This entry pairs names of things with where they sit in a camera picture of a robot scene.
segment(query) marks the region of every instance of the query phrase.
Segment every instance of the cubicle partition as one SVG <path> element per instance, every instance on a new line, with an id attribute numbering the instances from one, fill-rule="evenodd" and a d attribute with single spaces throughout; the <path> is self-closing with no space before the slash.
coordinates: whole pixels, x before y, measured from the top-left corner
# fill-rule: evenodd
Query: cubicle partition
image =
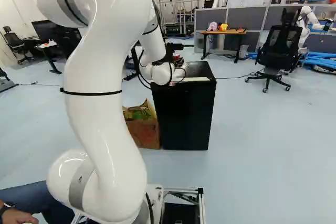
<path id="1" fill-rule="evenodd" d="M 195 52 L 203 50 L 203 35 L 211 22 L 228 23 L 230 27 L 244 27 L 248 33 L 243 38 L 242 45 L 249 45 L 248 51 L 256 51 L 267 38 L 267 32 L 273 25 L 281 24 L 281 14 L 284 7 L 300 7 L 302 4 L 268 5 L 238 8 L 209 8 L 197 9 L 195 15 Z M 317 17 L 334 18 L 336 7 L 321 4 L 309 4 L 316 11 Z M 336 53 L 335 32 L 311 32 L 307 39 L 310 51 Z M 232 54 L 235 52 L 237 41 L 230 35 L 213 36 L 209 39 L 209 49 L 212 54 Z"/>

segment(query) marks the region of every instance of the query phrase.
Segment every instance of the yellow object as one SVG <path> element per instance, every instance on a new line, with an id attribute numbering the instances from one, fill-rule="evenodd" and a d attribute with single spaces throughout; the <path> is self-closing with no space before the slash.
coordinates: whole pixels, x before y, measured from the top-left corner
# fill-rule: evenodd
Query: yellow object
<path id="1" fill-rule="evenodd" d="M 220 27 L 220 31 L 226 31 L 226 29 L 227 29 L 227 27 L 228 27 L 229 25 L 228 24 L 221 24 L 221 27 Z"/>

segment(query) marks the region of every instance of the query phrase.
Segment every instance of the office chair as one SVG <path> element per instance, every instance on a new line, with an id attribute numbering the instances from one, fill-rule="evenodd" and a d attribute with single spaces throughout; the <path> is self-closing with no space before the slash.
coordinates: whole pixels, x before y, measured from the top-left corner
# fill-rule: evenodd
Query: office chair
<path id="1" fill-rule="evenodd" d="M 266 79 L 263 93 L 268 91 L 270 80 L 286 86 L 286 91 L 291 88 L 291 85 L 281 81 L 282 75 L 279 71 L 292 72 L 299 60 L 298 50 L 302 27 L 294 26 L 294 24 L 299 17 L 300 11 L 299 8 L 295 15 L 289 15 L 284 8 L 282 13 L 283 24 L 272 26 L 265 44 L 258 49 L 256 64 L 264 65 L 264 72 L 258 71 L 255 77 L 248 77 L 245 82 Z"/>
<path id="2" fill-rule="evenodd" d="M 33 57 L 28 57 L 26 56 L 26 53 L 28 53 L 28 49 L 24 43 L 23 40 L 21 40 L 16 33 L 11 33 L 11 28 L 9 26 L 4 26 L 3 27 L 6 34 L 4 34 L 4 38 L 7 41 L 7 45 L 9 46 L 9 48 L 11 49 L 12 52 L 14 53 L 18 53 L 18 54 L 23 54 L 24 57 L 21 60 L 18 60 L 17 63 L 18 64 L 22 64 L 22 62 L 24 62 L 25 60 L 27 60 L 28 62 L 30 61 L 34 61 L 35 59 Z"/>

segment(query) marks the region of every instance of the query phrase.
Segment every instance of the gray partition panel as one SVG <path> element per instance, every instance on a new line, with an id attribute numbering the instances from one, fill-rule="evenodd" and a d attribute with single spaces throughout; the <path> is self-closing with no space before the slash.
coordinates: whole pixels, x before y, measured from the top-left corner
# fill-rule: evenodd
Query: gray partition panel
<path id="1" fill-rule="evenodd" d="M 226 9 L 196 12 L 196 30 L 206 30 L 211 22 L 225 23 Z"/>
<path id="2" fill-rule="evenodd" d="M 274 25 L 281 25 L 281 16 L 282 10 L 285 6 L 270 6 L 268 8 L 268 13 L 265 20 L 264 30 L 270 30 Z"/>
<path id="3" fill-rule="evenodd" d="M 242 36 L 242 45 L 249 45 L 247 51 L 254 52 L 257 47 L 259 33 L 247 33 L 246 35 L 225 35 L 224 50 L 237 51 L 238 38 Z"/>
<path id="4" fill-rule="evenodd" d="M 306 43 L 309 51 L 336 54 L 336 36 L 311 34 Z"/>
<path id="5" fill-rule="evenodd" d="M 229 9 L 230 27 L 244 27 L 249 30 L 261 30 L 266 7 L 246 7 Z"/>

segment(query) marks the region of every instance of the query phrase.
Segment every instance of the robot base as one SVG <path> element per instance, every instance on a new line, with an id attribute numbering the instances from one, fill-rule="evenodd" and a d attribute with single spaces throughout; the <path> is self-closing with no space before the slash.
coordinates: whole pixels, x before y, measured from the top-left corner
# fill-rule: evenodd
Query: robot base
<path id="1" fill-rule="evenodd" d="M 153 208 L 153 224 L 182 224 L 190 219 L 195 224 L 206 224 L 203 188 L 163 188 L 148 185 L 147 193 Z M 96 224 L 81 213 L 77 213 L 71 224 Z M 130 224 L 151 224 L 146 200 L 136 220 Z"/>

